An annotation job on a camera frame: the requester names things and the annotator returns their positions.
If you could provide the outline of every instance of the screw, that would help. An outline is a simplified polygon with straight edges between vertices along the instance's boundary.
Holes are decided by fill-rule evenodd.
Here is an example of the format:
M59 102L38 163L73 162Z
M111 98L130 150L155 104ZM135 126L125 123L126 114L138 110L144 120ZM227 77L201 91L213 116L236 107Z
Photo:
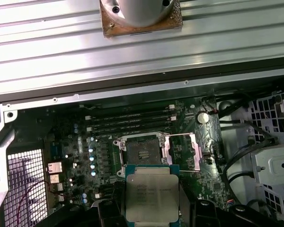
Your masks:
M113 7L113 13L120 12L120 8L118 6Z
M206 200L203 200L203 201L201 201L201 204L202 204L203 206L208 206L208 205L209 205L209 202L206 201Z
M237 207L236 207L236 210L237 210L237 211L240 211L240 212L244 212L244 211L245 211L245 208L244 208L244 207L241 207L241 206L237 206Z

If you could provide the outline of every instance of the motherboard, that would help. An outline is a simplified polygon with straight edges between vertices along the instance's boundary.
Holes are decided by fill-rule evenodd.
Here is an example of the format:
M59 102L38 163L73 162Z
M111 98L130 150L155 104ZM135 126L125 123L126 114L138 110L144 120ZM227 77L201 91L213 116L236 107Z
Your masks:
M55 203L90 207L112 196L113 184L125 180L126 165L175 164L197 197L223 208L228 194L221 180L225 160L215 108L214 99L185 98L60 111L46 139Z

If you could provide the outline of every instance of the green circuit board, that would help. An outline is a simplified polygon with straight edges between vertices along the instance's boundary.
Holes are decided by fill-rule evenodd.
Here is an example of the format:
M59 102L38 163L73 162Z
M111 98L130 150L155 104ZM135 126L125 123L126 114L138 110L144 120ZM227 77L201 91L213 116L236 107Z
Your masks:
M185 98L114 108L81 106L74 107L71 114L57 114L51 150L53 162L62 159L65 197L82 204L82 194L86 194L87 206L97 199L109 198L112 184L124 181L122 166L161 164L158 153L164 145L158 133L180 134L169 138L169 154L172 163L180 166L180 178L197 197L223 208L227 192L221 180L224 158L219 119L216 114L209 114L207 123L197 120L198 114L216 107L214 99L207 104L201 98ZM189 133L195 134L203 155L199 172L195 172L195 149ZM120 148L122 138L125 150ZM70 178L76 178L76 184L70 186Z

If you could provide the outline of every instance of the round metal pipe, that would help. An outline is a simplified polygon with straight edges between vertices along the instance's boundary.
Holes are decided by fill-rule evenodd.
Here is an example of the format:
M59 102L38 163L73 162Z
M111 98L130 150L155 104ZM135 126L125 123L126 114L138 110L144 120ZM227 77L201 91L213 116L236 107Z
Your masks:
M164 19L175 0L101 0L111 19L123 26L147 27Z

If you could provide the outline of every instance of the chip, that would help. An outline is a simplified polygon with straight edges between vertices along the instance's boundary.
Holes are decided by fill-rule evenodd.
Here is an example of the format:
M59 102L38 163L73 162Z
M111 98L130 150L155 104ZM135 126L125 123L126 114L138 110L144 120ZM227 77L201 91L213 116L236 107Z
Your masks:
M127 143L128 164L156 165L162 164L158 139Z
M213 184L213 189L214 189L214 190L220 190L220 189L221 189L220 183L214 183L214 184Z

